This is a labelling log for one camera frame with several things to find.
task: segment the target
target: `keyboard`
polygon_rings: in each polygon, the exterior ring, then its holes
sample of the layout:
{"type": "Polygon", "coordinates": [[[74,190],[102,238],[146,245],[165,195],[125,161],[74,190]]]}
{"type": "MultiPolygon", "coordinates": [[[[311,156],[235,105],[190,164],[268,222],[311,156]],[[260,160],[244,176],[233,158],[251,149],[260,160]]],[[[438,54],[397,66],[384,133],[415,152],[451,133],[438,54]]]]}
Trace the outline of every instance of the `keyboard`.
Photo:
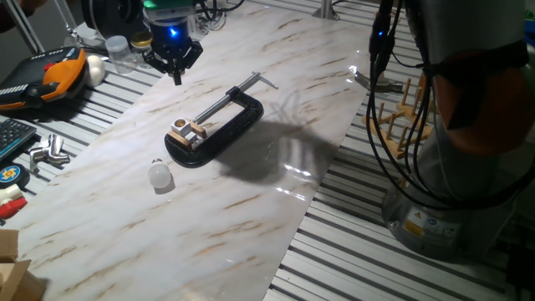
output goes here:
{"type": "Polygon", "coordinates": [[[2,122],[0,124],[0,161],[28,141],[36,131],[36,128],[13,119],[2,122]]]}

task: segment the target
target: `blue light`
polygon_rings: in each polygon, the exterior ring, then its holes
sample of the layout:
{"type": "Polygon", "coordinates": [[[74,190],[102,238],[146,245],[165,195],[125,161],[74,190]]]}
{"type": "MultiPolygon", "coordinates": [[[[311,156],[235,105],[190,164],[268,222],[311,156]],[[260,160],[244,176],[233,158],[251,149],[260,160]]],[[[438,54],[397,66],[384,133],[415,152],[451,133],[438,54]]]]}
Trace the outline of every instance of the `blue light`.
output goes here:
{"type": "Polygon", "coordinates": [[[169,31],[171,32],[171,37],[172,38],[174,38],[174,37],[176,37],[178,35],[178,32],[173,28],[169,28],[169,31]]]}

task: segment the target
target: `round sticker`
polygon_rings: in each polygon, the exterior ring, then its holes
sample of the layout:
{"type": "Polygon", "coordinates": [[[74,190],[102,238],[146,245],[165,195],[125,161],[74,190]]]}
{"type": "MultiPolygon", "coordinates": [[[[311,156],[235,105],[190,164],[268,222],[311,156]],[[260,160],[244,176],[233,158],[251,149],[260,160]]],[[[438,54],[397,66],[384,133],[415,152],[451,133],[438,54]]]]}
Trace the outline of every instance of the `round sticker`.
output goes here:
{"type": "Polygon", "coordinates": [[[8,166],[0,171],[0,183],[9,183],[20,175],[18,166],[8,166]]]}

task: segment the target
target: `warning label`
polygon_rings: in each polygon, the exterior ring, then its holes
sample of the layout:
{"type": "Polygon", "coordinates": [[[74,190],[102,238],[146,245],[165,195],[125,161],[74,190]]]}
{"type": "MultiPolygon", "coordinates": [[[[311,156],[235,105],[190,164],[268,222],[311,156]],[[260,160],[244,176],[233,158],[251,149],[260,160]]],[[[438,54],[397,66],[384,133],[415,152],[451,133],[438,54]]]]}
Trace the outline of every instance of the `warning label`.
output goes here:
{"type": "Polygon", "coordinates": [[[409,214],[405,219],[403,228],[417,237],[421,237],[424,234],[424,225],[427,221],[428,215],[420,209],[411,208],[409,214]]]}

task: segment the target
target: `red object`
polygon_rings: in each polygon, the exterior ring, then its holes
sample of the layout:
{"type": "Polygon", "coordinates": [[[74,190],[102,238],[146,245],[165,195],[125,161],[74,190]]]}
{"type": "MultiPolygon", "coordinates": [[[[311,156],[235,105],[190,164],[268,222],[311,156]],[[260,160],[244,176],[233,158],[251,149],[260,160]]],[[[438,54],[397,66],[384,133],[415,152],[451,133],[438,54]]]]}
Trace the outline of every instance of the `red object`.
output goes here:
{"type": "Polygon", "coordinates": [[[50,68],[52,68],[52,66],[54,66],[56,63],[48,63],[46,65],[44,65],[44,72],[47,72],[50,68]]]}
{"type": "Polygon", "coordinates": [[[21,197],[15,201],[10,201],[7,204],[0,206],[0,219],[8,219],[13,217],[17,212],[28,204],[25,198],[21,197]]]}

